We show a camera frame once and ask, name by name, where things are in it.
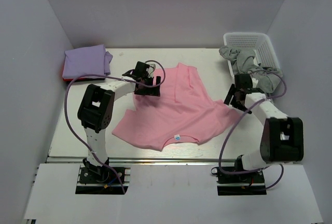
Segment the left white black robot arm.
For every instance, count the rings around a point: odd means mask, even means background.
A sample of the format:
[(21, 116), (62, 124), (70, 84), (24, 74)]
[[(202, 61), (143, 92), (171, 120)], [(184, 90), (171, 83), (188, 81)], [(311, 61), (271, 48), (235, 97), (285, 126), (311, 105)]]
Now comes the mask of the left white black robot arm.
[(154, 76), (155, 68), (152, 60), (137, 62), (136, 67), (122, 74), (121, 78), (103, 86), (88, 85), (77, 114), (89, 146), (84, 160), (86, 168), (99, 173), (109, 165), (105, 130), (111, 122), (116, 100), (130, 93), (160, 96), (165, 70), (162, 70), (162, 76)]

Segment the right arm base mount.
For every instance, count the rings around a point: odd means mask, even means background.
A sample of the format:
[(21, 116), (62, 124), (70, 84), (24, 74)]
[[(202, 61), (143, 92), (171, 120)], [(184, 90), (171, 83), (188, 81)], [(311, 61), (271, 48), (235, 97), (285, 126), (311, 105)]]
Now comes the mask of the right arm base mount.
[(218, 196), (266, 195), (265, 178), (262, 171), (230, 175), (213, 167), (211, 174), (217, 178)]

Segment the pink t shirt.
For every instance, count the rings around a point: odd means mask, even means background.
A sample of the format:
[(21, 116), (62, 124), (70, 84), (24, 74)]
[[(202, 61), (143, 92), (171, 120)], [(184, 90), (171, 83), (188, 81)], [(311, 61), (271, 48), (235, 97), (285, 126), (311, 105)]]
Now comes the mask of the pink t shirt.
[(182, 63), (164, 71), (160, 96), (134, 95), (134, 110), (126, 110), (112, 134), (142, 149), (161, 151), (174, 143), (201, 145), (222, 134), (239, 118), (222, 100), (214, 101), (193, 66)]

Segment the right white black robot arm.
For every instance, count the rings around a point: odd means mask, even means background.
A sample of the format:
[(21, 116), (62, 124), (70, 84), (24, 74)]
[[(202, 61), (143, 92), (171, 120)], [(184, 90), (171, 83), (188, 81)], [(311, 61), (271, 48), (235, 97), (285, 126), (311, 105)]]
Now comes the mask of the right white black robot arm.
[(255, 173), (272, 164), (303, 160), (303, 121), (280, 111), (272, 103), (273, 98), (255, 88), (249, 74), (234, 76), (225, 103), (243, 112), (236, 124), (247, 114), (254, 114), (261, 122), (263, 131), (258, 149), (240, 155), (231, 175)]

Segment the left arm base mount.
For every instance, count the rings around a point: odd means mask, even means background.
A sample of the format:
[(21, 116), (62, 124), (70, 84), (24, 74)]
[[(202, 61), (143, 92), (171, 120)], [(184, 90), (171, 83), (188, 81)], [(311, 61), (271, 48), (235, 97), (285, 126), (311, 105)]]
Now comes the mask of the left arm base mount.
[(124, 195), (129, 187), (130, 168), (114, 167), (111, 169), (90, 164), (86, 158), (80, 167), (76, 194)]

